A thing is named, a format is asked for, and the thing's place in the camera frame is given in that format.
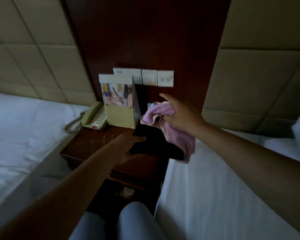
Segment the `coiled phone cord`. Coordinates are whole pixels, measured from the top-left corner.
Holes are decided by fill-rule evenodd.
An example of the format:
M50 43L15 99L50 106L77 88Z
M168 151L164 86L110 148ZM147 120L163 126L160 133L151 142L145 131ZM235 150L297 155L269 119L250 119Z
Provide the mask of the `coiled phone cord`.
M77 123L78 121L82 120L82 117L84 116L84 114L86 113L86 111L84 112L81 112L80 113L80 117L71 121L69 124L67 124L65 127L64 127L64 132L65 133L76 133L76 132L79 132L81 129L82 129L82 124L80 124L80 127L78 129L74 129L74 130L70 130L69 127L73 126L75 123Z

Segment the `landline telephone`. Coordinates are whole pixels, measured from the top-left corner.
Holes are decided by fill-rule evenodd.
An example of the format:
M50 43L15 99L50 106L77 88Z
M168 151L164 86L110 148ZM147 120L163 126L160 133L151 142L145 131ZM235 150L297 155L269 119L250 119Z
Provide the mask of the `landline telephone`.
M78 129L70 130L69 128L81 120L81 126ZM87 127L95 130L102 130L107 124L107 115L105 107L101 102L95 102L87 111L80 113L80 117L71 121L64 128L65 133L75 133Z

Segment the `light switch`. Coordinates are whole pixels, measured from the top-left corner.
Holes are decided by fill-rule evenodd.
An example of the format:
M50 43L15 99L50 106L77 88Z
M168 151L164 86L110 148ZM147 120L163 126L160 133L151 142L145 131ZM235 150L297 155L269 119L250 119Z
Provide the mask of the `light switch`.
M157 86L157 70L141 70L143 85Z
M174 71L158 71L158 87L173 87Z
M134 84L142 84L142 75L141 69L134 69L134 68L113 68L113 74L124 74L124 75L131 75L133 78Z

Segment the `bed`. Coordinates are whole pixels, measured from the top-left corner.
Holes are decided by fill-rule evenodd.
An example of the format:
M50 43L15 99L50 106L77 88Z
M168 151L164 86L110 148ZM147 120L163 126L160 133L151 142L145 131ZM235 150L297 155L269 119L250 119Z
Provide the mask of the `bed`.
M63 128L87 108L0 93L0 226L70 172Z
M294 139L231 133L300 159ZM300 239L199 140L189 164L170 159L155 218L168 239Z

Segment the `light gray pants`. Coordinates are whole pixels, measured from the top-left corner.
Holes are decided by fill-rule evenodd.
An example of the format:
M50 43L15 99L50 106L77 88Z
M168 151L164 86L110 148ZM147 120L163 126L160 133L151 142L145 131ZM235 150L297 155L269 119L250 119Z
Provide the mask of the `light gray pants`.
M105 240L105 222L97 214L86 212L69 240ZM123 208L117 223L119 240L167 240L148 208L132 202Z

